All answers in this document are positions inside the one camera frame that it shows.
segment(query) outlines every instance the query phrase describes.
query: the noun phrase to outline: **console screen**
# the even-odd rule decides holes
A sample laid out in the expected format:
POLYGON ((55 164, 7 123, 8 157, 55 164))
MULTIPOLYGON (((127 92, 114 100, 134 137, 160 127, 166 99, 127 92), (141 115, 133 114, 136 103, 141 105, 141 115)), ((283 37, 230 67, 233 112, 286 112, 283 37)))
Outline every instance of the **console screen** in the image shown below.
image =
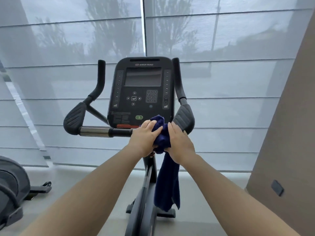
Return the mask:
POLYGON ((161 86, 161 68, 127 68, 125 86, 157 87, 161 86))

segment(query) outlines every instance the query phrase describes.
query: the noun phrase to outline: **stationary bike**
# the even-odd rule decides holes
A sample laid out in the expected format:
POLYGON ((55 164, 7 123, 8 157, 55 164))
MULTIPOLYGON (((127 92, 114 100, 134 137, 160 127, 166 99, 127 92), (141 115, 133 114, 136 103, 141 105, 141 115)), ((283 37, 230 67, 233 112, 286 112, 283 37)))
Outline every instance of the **stationary bike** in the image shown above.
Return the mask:
MULTIPOLYGON (((90 106, 105 85, 105 61, 98 61, 97 86, 65 117, 64 129, 72 135, 85 137, 130 137, 132 130, 156 115, 165 122, 175 122, 189 134, 195 118, 183 90, 179 59, 166 57, 124 58, 114 72, 107 118, 90 106), (180 107, 174 116, 175 92, 180 107), (108 127, 83 126, 88 111, 108 127)), ((145 178, 136 199, 127 207, 130 214, 125 236, 154 235, 156 217, 175 218, 175 210, 165 212, 154 203, 157 167, 155 153, 143 158, 145 178)))

